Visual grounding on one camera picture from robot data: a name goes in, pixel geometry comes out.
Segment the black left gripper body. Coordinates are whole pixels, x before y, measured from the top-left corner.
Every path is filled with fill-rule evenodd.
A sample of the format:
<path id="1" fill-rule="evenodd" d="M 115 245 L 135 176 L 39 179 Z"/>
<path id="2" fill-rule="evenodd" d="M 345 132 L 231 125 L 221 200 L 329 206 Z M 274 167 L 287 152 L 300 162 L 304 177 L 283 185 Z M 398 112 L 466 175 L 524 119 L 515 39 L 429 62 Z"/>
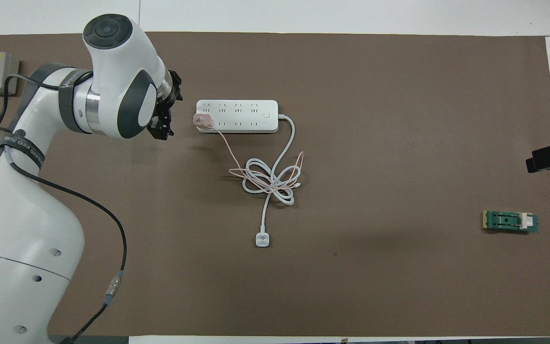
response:
<path id="1" fill-rule="evenodd" d="M 159 87 L 159 96 L 157 98 L 157 113 L 170 113 L 171 107 L 175 103 L 170 102 L 170 95 L 172 91 L 172 84 L 163 83 Z"/>

